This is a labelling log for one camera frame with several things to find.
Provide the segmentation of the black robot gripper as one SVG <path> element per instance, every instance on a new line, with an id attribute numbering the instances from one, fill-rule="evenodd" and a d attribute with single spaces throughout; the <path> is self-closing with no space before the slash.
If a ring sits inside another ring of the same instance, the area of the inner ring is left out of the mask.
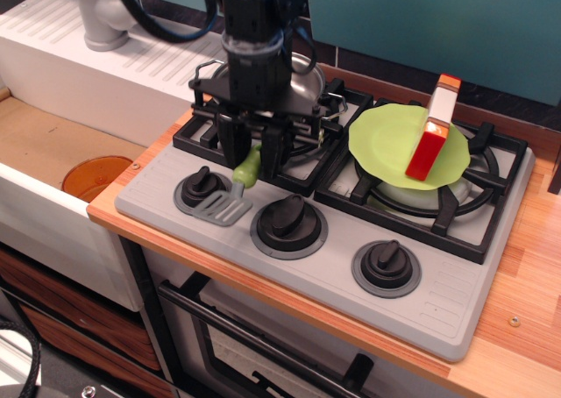
<path id="1" fill-rule="evenodd" d="M 271 115 L 257 112 L 253 106 L 269 105 L 275 93 L 290 88 L 293 44 L 279 42 L 250 44 L 225 42 L 229 66 L 231 100 L 216 105 L 214 119 L 227 166 L 237 167 L 249 153 L 253 139 L 261 139 L 261 175 L 274 179 L 288 161 L 296 140 L 319 146 L 324 129 L 318 106 L 305 105 L 300 110 L 285 105 L 273 107 Z M 307 74 L 316 58 L 298 74 Z"/>

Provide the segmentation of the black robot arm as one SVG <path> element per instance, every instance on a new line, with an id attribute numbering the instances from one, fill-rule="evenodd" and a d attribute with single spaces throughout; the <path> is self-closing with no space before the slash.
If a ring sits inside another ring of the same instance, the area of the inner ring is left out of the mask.
<path id="1" fill-rule="evenodd" d="M 307 0 L 221 2 L 227 74 L 195 78 L 189 86 L 196 104 L 202 104 L 205 96 L 217 103 L 217 136 L 228 166 L 238 166 L 258 139 L 261 174 L 273 179 L 288 161 L 296 139 L 312 145 L 323 141 L 319 96 L 306 95 L 292 85 L 294 76 L 316 69 L 315 52 L 304 67 L 293 63 L 295 36 L 314 45 L 298 22 Z"/>

